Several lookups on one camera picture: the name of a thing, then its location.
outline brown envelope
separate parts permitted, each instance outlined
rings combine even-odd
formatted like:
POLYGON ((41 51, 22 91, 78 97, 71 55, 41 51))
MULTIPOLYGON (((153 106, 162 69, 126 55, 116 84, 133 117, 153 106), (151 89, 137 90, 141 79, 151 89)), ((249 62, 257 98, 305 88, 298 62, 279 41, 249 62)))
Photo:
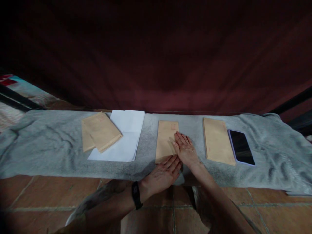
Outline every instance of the brown envelope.
POLYGON ((120 131, 102 112, 83 119, 82 124, 100 153, 122 138, 120 131))
POLYGON ((175 141, 175 132, 179 131, 178 121, 159 121, 155 163, 161 163, 167 156, 175 155, 172 143, 175 141))
POLYGON ((81 121, 81 131, 82 131, 82 149, 84 152, 87 152, 88 150, 94 149, 95 144, 92 140, 91 135, 87 131, 84 123, 81 121))
POLYGON ((207 159, 236 165, 227 127, 224 121, 204 118, 207 159))

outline smartphone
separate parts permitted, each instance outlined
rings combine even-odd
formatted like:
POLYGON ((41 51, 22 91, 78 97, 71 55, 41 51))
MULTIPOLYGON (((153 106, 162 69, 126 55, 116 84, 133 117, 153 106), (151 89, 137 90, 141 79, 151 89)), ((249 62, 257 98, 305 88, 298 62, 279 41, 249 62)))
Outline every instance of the smartphone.
POLYGON ((255 166, 254 158, 249 148, 247 138, 244 133, 228 130, 230 141, 236 161, 255 166))

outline smartwatch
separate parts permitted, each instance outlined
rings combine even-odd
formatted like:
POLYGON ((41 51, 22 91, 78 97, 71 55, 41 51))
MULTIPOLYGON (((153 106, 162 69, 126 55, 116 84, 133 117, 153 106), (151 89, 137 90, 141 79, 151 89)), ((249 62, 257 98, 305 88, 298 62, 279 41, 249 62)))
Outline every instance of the smartwatch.
POLYGON ((132 192, 132 199, 134 201, 134 204, 136 205, 136 209, 140 209, 143 204, 141 203, 140 200, 140 190, 139 190, 139 183, 133 182, 132 186, 131 186, 131 192, 132 192))

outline gray towel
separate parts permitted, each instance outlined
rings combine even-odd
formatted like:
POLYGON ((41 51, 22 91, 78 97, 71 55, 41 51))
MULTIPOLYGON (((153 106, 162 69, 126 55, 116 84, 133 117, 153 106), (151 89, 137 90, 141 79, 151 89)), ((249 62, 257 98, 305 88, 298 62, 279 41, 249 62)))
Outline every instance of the gray towel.
MULTIPOLYGON (((87 160, 81 119, 94 112, 34 110, 0 135, 0 178, 29 176, 93 177, 140 180, 155 167, 159 120, 178 121, 194 142, 198 156, 220 186, 282 189, 312 194, 312 145, 278 115, 198 116, 145 114, 133 162, 87 160), (230 166, 206 159, 203 117, 223 120, 244 132, 256 167, 230 166)), ((195 184, 188 168, 175 184, 195 184)))

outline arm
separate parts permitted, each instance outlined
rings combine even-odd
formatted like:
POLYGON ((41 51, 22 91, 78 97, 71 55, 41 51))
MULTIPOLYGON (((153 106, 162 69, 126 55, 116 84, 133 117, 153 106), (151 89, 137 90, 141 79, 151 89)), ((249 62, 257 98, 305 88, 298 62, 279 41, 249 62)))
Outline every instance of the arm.
POLYGON ((190 168, 204 188, 220 231, 225 233, 255 233, 244 216, 200 162, 191 139, 177 132, 175 133, 175 140, 173 146, 180 160, 190 168))
MULTIPOLYGON (((144 203, 149 197, 169 188, 179 177, 182 162, 177 155, 168 157, 143 180, 139 182, 140 200, 144 203)), ((110 226, 120 221, 129 212, 135 209, 132 199, 131 187, 104 201, 98 206, 87 211, 85 225, 82 220, 75 220, 57 233, 93 233, 109 229, 110 226)))

